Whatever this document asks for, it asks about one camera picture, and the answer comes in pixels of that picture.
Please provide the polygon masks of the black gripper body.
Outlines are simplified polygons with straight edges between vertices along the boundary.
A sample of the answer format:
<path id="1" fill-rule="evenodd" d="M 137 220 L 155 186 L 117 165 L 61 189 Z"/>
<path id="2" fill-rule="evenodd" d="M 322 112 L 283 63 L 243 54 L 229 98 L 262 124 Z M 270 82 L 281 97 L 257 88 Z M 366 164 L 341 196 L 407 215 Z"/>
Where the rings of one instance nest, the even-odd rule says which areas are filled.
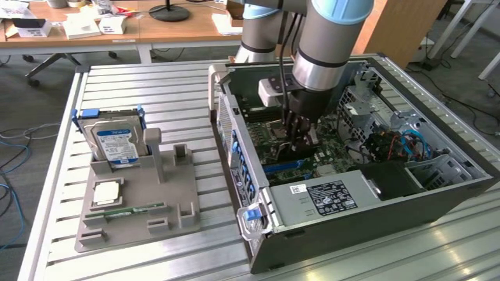
<path id="1" fill-rule="evenodd" d="M 331 93 L 329 91 L 293 90 L 287 97 L 287 109 L 291 113 L 317 121 L 329 105 Z"/>

